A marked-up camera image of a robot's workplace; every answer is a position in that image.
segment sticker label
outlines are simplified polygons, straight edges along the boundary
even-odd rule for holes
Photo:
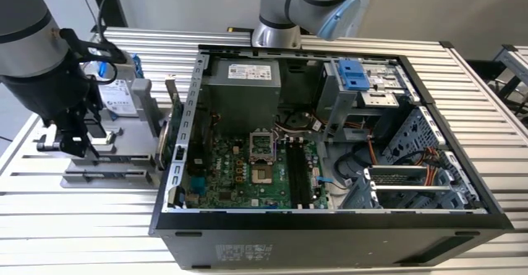
[[[319,132],[319,130],[321,129],[321,122],[319,120],[315,121],[312,129]]]
[[[383,78],[371,77],[371,83],[383,83]]]
[[[272,80],[272,67],[260,65],[233,64],[229,66],[228,78]]]
[[[137,115],[127,82],[117,79],[109,85],[99,86],[103,102],[117,115]]]
[[[219,244],[216,256],[220,261],[269,261],[272,244]]]

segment open computer tower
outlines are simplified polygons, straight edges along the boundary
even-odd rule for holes
[[[404,56],[201,46],[179,113],[183,269],[429,266],[512,229]]]

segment gray wall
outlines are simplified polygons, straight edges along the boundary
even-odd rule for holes
[[[528,0],[371,0],[359,37],[449,40],[465,58],[528,44]]]
[[[129,27],[224,32],[255,28],[260,0],[121,0]]]

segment aluminum extrusion table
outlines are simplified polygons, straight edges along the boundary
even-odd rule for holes
[[[199,44],[248,46],[247,33],[181,33],[109,28],[108,39],[140,54],[152,96],[169,106],[172,75],[185,99]],[[304,49],[403,54],[417,71],[473,165],[512,220],[505,234],[433,268],[247,270],[216,274],[527,274],[528,131],[455,49],[437,42],[303,38]],[[64,189],[67,159],[36,152],[33,115],[0,158],[0,273],[187,274],[161,239],[148,236],[156,190]]]

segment robotic arm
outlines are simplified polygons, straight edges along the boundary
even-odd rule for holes
[[[360,0],[261,0],[252,45],[300,48],[299,26],[333,41],[345,34],[359,7]]]
[[[0,0],[0,82],[49,128],[39,151],[61,151],[79,157],[99,154],[89,142],[105,137],[99,111],[99,86],[80,62],[127,62],[111,43],[80,41],[59,29],[44,0]],[[103,51],[93,55],[88,48]]]
[[[300,28],[327,40],[344,34],[359,0],[261,0],[253,46],[300,48]],[[125,63],[108,41],[80,41],[59,29],[44,0],[0,0],[0,82],[52,132],[37,143],[40,151],[61,151],[84,158],[99,154],[89,142],[105,137],[99,111],[99,86],[79,63]],[[101,55],[95,55],[95,48]]]

